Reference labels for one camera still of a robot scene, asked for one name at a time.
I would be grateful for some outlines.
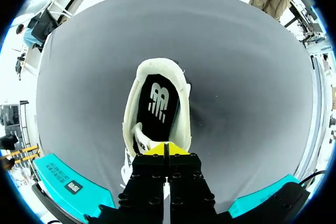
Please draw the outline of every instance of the gray fabric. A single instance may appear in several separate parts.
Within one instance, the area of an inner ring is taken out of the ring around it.
[[[117,201],[122,120],[137,66],[176,59],[192,83],[192,143],[216,209],[293,174],[311,123],[309,55],[238,0],[106,0],[54,31],[37,87],[46,152]]]

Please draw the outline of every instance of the shoe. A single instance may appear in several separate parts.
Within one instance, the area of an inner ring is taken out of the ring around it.
[[[161,142],[173,142],[188,151],[191,85],[182,69],[170,59],[148,59],[138,66],[136,75],[122,124],[130,158]]]

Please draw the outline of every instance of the black cable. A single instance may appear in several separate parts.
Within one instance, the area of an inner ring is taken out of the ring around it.
[[[315,176],[320,175],[320,174],[325,174],[326,172],[327,172],[326,170],[320,170],[320,171],[318,171],[318,172],[315,172],[315,173],[313,173],[312,175],[310,175],[310,176],[308,176],[307,178],[305,178],[303,181],[301,181],[301,182],[299,183],[299,185],[301,186],[301,185],[303,185],[305,182],[307,182],[308,180],[314,178]]]

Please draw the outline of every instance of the office chair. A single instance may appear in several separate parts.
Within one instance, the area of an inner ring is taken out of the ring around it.
[[[46,42],[48,35],[52,31],[54,31],[58,26],[59,26],[58,22],[50,14],[49,10],[46,9],[41,14],[41,16],[37,18],[37,22],[33,30],[31,31],[31,35],[33,35],[37,40],[39,40],[42,44],[44,44],[44,42]]]

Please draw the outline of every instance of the teal panel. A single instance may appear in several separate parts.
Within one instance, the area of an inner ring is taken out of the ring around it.
[[[82,177],[55,154],[34,161],[52,199],[67,213],[87,223],[85,215],[97,217],[100,204],[114,208],[111,193]]]
[[[274,184],[265,187],[260,191],[256,191],[253,194],[246,195],[244,197],[238,198],[229,208],[229,212],[233,218],[242,215],[253,208],[259,206],[265,200],[267,200],[270,196],[272,196],[275,192],[277,192],[284,184],[288,182],[299,183],[299,181],[291,176],[287,175],[281,180],[275,182]]]

